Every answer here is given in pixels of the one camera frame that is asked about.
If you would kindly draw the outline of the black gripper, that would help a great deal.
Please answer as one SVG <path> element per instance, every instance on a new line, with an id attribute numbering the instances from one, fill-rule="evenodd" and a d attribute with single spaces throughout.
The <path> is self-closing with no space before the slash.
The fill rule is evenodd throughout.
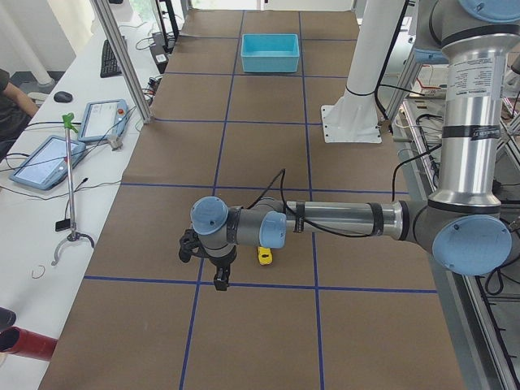
<path id="1" fill-rule="evenodd" d="M 228 290 L 228 273 L 231 272 L 231 264 L 236 259 L 236 248 L 232 248 L 223 256 L 209 255 L 210 262 L 216 267 L 214 275 L 214 287 L 217 291 Z"/>

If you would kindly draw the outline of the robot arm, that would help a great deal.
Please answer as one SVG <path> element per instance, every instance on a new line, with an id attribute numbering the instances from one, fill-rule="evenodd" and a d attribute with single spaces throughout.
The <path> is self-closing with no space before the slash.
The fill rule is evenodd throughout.
<path id="1" fill-rule="evenodd" d="M 417 41 L 448 60 L 448 84 L 437 189 L 427 201 L 294 202 L 258 197 L 230 207 L 198 200 L 179 257 L 207 258 L 214 286 L 228 288 L 238 245 L 279 249 L 287 232 L 310 229 L 348 238 L 390 236 L 425 249 L 459 275 L 483 275 L 508 258 L 513 239 L 492 192 L 501 136 L 507 54 L 519 41 L 516 1 L 421 1 Z"/>

